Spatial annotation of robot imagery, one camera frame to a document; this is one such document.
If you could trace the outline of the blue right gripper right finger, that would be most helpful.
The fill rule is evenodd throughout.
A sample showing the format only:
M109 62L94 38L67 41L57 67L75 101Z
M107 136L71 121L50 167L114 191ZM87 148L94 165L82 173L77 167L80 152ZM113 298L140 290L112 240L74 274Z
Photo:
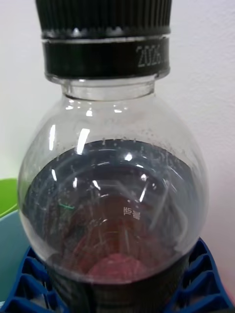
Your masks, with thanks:
M189 257L189 267L164 309L165 313L233 313L231 301L213 259L202 239Z

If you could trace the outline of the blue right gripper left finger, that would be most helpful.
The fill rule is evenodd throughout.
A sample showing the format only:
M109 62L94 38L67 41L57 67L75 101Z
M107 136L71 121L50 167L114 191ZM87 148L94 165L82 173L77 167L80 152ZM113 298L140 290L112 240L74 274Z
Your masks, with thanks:
M32 248L18 268L15 282L0 308L2 313L68 313L53 289L49 275Z

